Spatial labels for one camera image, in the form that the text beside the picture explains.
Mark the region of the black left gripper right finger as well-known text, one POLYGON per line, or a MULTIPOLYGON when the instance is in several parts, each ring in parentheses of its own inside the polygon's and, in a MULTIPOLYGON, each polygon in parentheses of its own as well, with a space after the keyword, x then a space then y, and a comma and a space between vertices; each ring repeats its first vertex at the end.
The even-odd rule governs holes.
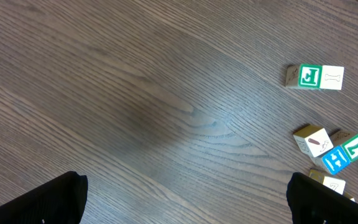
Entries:
POLYGON ((286 196, 293 224, 358 223, 358 203, 300 172, 293 173, 286 196))

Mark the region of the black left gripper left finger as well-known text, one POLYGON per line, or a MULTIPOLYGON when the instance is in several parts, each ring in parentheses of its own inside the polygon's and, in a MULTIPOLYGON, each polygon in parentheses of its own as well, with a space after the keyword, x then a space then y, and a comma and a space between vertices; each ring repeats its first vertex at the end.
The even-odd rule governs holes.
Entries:
POLYGON ((88 194, 88 178, 74 171, 0 206, 0 223, 79 224, 88 194))

